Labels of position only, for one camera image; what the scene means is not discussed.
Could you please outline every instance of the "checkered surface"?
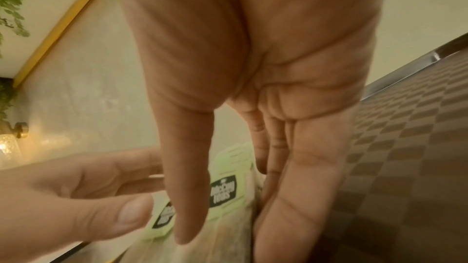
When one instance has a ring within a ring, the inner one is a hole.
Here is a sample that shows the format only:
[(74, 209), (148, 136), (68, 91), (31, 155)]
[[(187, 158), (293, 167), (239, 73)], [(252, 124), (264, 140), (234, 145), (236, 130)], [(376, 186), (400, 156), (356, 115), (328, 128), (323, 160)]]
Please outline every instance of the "checkered surface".
[(362, 102), (311, 262), (468, 262), (468, 50)]

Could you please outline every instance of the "yellow trim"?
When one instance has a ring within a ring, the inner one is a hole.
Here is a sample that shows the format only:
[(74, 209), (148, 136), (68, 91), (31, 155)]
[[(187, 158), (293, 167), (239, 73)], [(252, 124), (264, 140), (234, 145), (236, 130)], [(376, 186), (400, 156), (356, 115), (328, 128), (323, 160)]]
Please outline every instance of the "yellow trim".
[(62, 37), (63, 33), (70, 27), (80, 12), (91, 0), (76, 0), (75, 3), (63, 15), (55, 27), (50, 31), (47, 37), (42, 41), (39, 47), (33, 52), (19, 73), (16, 75), (13, 86), (17, 88), (28, 75), (39, 65), (42, 59), (47, 55), (50, 49)]

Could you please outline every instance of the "black label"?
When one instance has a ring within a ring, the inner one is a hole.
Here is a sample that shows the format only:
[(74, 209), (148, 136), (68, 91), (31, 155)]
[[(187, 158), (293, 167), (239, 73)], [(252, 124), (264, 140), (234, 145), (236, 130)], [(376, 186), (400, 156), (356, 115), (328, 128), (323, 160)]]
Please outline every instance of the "black label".
[(173, 205), (171, 202), (168, 202), (153, 225), (153, 229), (158, 229), (169, 224), (175, 214), (176, 211), (174, 210)]
[(237, 193), (235, 175), (211, 183), (210, 207), (217, 207), (233, 200)]

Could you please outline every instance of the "metal edge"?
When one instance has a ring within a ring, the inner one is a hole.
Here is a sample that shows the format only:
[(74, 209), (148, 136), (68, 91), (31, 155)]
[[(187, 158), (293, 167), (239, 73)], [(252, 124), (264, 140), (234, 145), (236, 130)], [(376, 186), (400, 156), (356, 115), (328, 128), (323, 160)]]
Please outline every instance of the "metal edge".
[(468, 48), (468, 33), (368, 84), (364, 88), (361, 101), (465, 48)]

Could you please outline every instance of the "palm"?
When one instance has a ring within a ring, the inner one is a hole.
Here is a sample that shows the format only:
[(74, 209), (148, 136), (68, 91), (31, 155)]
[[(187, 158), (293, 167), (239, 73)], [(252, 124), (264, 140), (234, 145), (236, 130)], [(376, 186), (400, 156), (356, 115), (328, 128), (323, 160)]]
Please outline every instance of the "palm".
[(187, 242), (205, 219), (213, 111), (227, 101), (248, 122), (258, 166), (268, 171), (257, 262), (303, 261), (341, 181), (380, 0), (123, 2), (176, 233)]

